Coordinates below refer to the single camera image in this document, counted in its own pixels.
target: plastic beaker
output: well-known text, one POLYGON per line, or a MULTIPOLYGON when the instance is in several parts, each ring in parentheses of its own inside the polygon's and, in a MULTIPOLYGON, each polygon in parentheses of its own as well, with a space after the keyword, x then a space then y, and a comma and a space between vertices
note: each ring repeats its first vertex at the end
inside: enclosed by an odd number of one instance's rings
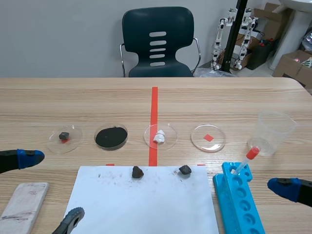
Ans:
POLYGON ((258 147, 260 155, 271 156, 284 139, 296 128, 297 123, 288 115, 278 111, 262 111, 247 141, 249 148, 258 147))

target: blue test tube rack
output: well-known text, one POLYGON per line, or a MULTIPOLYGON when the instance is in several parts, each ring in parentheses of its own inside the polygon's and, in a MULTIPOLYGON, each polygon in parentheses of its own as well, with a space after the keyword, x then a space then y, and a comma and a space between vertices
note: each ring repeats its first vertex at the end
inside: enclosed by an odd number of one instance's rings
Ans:
POLYGON ((223 174, 213 177, 226 234, 265 234, 248 182, 253 179, 246 165, 233 175, 240 162, 224 162, 223 174))

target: gray wall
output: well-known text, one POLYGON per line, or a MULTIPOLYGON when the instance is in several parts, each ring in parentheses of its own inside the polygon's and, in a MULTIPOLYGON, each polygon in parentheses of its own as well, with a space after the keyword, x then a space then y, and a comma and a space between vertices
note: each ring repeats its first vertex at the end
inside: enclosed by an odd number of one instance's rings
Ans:
MULTIPOLYGON (((204 64, 211 60, 219 18, 235 5, 234 0, 1 0, 0 77, 121 77, 122 16, 153 6, 192 11, 204 64)), ((124 59, 128 72, 137 56, 125 52, 124 59)), ((193 69, 196 45, 180 49, 177 59, 193 69)))

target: chair backrest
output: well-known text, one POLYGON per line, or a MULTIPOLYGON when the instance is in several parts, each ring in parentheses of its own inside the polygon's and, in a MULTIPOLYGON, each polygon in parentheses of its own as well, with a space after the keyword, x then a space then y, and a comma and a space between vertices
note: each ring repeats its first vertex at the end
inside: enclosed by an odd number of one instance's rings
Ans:
POLYGON ((135 9, 124 14, 122 32, 125 49, 138 55, 138 65, 176 61, 177 50, 192 44, 194 18, 185 7, 135 9))

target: dark stone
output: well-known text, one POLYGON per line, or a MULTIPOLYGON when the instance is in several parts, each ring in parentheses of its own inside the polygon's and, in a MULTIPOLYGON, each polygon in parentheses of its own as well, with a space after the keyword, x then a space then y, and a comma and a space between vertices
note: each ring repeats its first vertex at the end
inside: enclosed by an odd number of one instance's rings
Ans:
POLYGON ((144 176, 143 171, 139 167, 134 166, 132 169, 132 178, 140 179, 142 176, 144 176))
POLYGON ((192 170, 190 169, 190 167, 188 165, 184 165, 184 166, 180 167, 179 170, 184 175, 188 175, 188 174, 192 173, 192 170))
POLYGON ((67 133, 67 132, 62 132, 58 137, 59 137, 60 140, 68 140, 68 138, 69 138, 69 133, 67 133))

